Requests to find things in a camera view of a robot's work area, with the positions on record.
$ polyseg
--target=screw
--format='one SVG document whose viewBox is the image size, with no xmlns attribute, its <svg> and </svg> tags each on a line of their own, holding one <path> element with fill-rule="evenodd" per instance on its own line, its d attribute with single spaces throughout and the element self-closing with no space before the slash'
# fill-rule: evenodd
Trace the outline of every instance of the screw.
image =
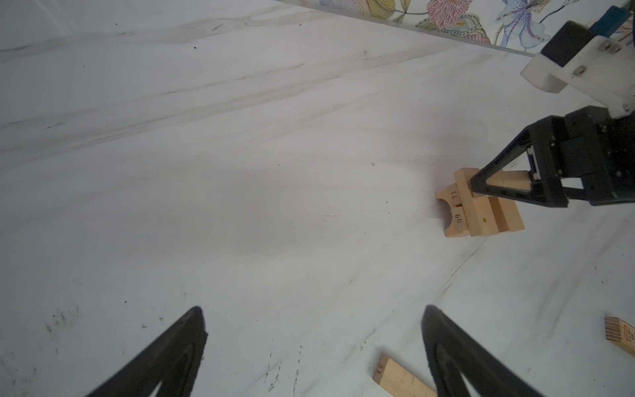
<svg viewBox="0 0 635 397">
<path fill-rule="evenodd" d="M 587 71 L 587 67 L 584 65 L 580 65 L 577 68 L 575 68 L 575 70 L 573 71 L 573 74 L 576 76 L 579 76 L 586 71 Z"/>
<path fill-rule="evenodd" d="M 611 43 L 611 41 L 610 41 L 610 40 L 606 40 L 606 41 L 604 41 L 602 44 L 600 44 L 600 46 L 599 46 L 599 48 L 598 48 L 598 49 L 599 49 L 600 51 L 606 51 L 606 50 L 608 50 L 609 48 L 611 48 L 611 46 L 612 46 L 612 45 L 613 45 L 613 44 Z"/>
</svg>

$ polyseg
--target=blue flower illustration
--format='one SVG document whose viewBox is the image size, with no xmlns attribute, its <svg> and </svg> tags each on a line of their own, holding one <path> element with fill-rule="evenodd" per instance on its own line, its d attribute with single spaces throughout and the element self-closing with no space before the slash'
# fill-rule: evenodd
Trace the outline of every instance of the blue flower illustration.
<svg viewBox="0 0 635 397">
<path fill-rule="evenodd" d="M 359 0 L 319 0 L 319 3 L 323 6 L 339 8 L 345 11 L 361 11 Z"/>
<path fill-rule="evenodd" d="M 531 19 L 532 11 L 542 11 L 545 0 L 503 0 L 505 9 L 496 18 L 505 26 L 500 46 L 507 47 L 511 39 L 520 38 L 520 45 L 525 49 L 536 47 L 551 38 L 544 34 L 545 25 Z"/>
</svg>

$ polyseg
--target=wooden block with label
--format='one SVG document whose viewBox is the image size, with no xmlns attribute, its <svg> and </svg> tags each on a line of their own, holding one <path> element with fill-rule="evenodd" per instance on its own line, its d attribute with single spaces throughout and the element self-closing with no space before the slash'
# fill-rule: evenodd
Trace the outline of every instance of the wooden block with label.
<svg viewBox="0 0 635 397">
<path fill-rule="evenodd" d="M 461 168 L 454 173 L 455 184 L 435 193 L 435 197 L 450 206 L 452 221 L 446 237 L 491 236 L 502 232 L 523 230 L 525 225 L 514 200 L 474 194 L 470 178 L 478 168 Z M 488 179 L 489 184 L 515 189 L 529 189 L 526 171 L 500 171 Z"/>
<path fill-rule="evenodd" d="M 379 359 L 373 380 L 394 397 L 437 397 L 434 390 L 386 354 Z"/>
<path fill-rule="evenodd" d="M 635 328 L 617 317 L 604 319 L 606 339 L 625 352 L 635 356 Z"/>
</svg>

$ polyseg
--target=table surface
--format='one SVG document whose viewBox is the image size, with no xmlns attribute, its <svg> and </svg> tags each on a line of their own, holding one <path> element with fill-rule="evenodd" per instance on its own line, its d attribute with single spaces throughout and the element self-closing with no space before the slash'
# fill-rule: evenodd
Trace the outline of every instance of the table surface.
<svg viewBox="0 0 635 397">
<path fill-rule="evenodd" d="M 635 322 L 635 207 L 443 236 L 457 168 L 592 103 L 527 57 L 270 0 L 36 3 L 0 13 L 6 395 L 85 395 L 195 305 L 194 396 L 385 397 L 381 353 L 433 386 L 429 304 L 546 396 L 635 391 L 603 331 Z"/>
</svg>

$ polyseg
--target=pink flower illustration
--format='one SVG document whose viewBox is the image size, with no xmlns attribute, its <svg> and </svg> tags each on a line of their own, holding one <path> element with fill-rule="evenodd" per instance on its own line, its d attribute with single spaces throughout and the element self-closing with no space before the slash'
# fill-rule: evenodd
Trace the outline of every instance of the pink flower illustration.
<svg viewBox="0 0 635 397">
<path fill-rule="evenodd" d="M 430 0 L 428 3 L 430 21 L 441 29 L 451 26 L 467 11 L 470 3 L 472 0 Z"/>
</svg>

